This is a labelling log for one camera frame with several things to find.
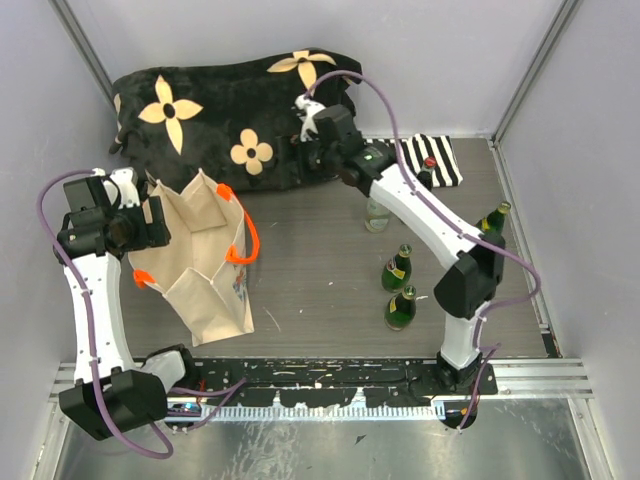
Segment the beige canvas bag orange handles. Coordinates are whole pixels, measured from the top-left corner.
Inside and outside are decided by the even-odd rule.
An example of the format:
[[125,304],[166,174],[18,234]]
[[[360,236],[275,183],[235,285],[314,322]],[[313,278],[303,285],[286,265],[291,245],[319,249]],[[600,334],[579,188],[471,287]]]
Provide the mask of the beige canvas bag orange handles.
[[171,239],[128,255],[138,286],[161,294],[195,347],[252,333],[247,267],[260,239],[232,188],[200,171],[181,192],[156,181],[149,199],[161,202]]

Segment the cola bottle red cap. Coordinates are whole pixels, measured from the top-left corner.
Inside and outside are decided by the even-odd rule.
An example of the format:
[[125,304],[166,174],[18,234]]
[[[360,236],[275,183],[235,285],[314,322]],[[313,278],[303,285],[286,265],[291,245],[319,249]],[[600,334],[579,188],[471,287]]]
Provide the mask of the cola bottle red cap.
[[417,174],[417,180],[428,191],[433,189],[433,175],[437,167],[437,160],[433,156],[426,157],[422,164],[419,173]]

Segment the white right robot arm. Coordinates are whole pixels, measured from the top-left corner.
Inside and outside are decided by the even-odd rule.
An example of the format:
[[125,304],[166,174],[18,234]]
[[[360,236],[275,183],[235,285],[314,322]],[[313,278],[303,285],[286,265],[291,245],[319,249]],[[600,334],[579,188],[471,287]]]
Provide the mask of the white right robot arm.
[[308,162],[310,170],[339,176],[389,209],[444,268],[434,288],[445,313],[436,377],[447,392],[462,393],[480,371],[479,322],[503,277],[504,261],[497,251],[504,238],[484,235],[439,201],[407,169],[398,143],[366,141],[345,106],[326,107],[301,95],[292,110],[301,121],[299,140],[319,149]]

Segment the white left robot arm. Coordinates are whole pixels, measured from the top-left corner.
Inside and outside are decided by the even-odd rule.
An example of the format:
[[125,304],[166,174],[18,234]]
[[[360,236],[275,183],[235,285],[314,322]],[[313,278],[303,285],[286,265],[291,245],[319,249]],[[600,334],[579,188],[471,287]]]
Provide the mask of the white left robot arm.
[[170,242],[160,200],[143,209],[143,182],[132,168],[100,169],[64,184],[69,211],[56,235],[74,306],[73,387],[59,396],[62,411],[98,441],[164,419],[167,397],[194,393],[200,372],[182,344],[136,364],[120,301],[121,263],[130,252]]

